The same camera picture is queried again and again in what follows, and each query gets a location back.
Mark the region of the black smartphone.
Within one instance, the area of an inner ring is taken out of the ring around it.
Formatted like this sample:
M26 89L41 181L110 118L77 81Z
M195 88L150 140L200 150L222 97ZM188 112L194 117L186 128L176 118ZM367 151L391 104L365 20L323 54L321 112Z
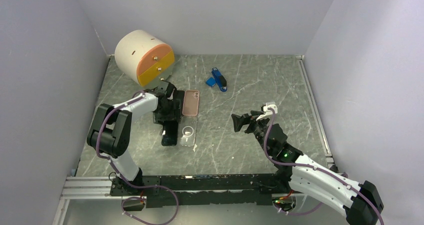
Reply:
M178 142L178 127L177 121L164 121L162 124L162 146L176 146Z
M182 116L182 111L184 106L184 97L185 97L184 90L176 90L173 94L174 111L175 111L175 114L178 115L179 117Z

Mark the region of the pink phone case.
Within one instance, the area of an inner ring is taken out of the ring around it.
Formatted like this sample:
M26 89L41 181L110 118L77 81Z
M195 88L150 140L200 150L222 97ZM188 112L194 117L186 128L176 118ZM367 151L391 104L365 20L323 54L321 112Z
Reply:
M199 113L200 92L186 90L184 92L182 114L186 117L195 117Z

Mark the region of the clear transparent phone case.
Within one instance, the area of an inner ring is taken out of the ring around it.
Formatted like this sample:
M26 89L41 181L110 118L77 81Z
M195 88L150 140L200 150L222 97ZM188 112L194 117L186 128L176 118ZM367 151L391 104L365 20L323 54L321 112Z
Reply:
M197 117L195 116L184 116L180 123L180 139L179 144L183 147L193 147L196 140L197 131Z

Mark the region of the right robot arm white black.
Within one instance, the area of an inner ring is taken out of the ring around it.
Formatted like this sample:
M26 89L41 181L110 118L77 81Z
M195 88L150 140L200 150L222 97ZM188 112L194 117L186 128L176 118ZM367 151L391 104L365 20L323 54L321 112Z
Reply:
M275 187L286 193L289 190L303 193L334 209L350 225L384 224L384 204L377 187L370 181L351 180L322 166L288 142L288 136L274 122L277 112L251 111L243 115L232 114L235 132L243 126L246 134L253 134L266 158L281 175L275 178Z

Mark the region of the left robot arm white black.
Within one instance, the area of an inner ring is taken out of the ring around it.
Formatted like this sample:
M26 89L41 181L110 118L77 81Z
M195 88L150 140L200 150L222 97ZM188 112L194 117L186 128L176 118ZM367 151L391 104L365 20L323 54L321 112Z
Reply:
M185 92L174 84L161 81L153 89L136 92L127 101L98 106L86 142L99 158L110 163L130 195L139 194L144 185L143 171L129 152L133 122L151 113L153 123L162 126L161 145L176 146L184 96Z

